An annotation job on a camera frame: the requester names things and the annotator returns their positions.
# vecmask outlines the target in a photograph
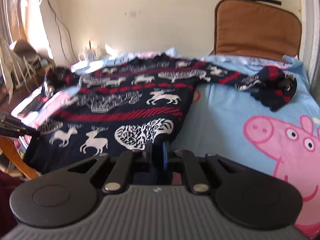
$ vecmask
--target peppa pig print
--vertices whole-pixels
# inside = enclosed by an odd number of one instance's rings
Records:
[[[273,176],[294,185],[303,197],[296,227],[314,238],[320,232],[320,128],[308,116],[300,127],[267,117],[253,116],[243,127],[244,136],[258,150],[276,161]]]

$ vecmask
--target pig eye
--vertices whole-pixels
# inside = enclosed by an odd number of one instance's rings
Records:
[[[285,133],[287,134],[287,137],[292,141],[296,141],[299,138],[298,133],[291,128],[287,128]]]
[[[308,151],[313,152],[315,150],[315,143],[310,138],[305,138],[303,144]]]

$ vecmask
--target brown cushion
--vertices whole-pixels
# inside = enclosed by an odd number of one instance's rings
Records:
[[[215,54],[282,61],[299,54],[301,22],[291,12],[249,0],[222,0],[216,6]]]

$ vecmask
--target round pad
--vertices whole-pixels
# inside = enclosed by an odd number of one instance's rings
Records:
[[[32,227],[58,228],[75,223],[93,210],[97,193],[84,174],[53,172],[16,188],[12,212]]]
[[[218,188],[216,203],[223,215],[247,228],[274,230],[293,225],[302,197],[292,185],[263,173],[230,176]]]
[[[70,191],[61,185],[48,185],[33,193],[33,200],[43,207],[63,205],[70,198]]]

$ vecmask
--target red cloth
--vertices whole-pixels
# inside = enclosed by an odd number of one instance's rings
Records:
[[[18,178],[12,178],[0,171],[0,237],[7,234],[17,225],[9,205],[9,199],[12,191],[19,186],[22,181]]]

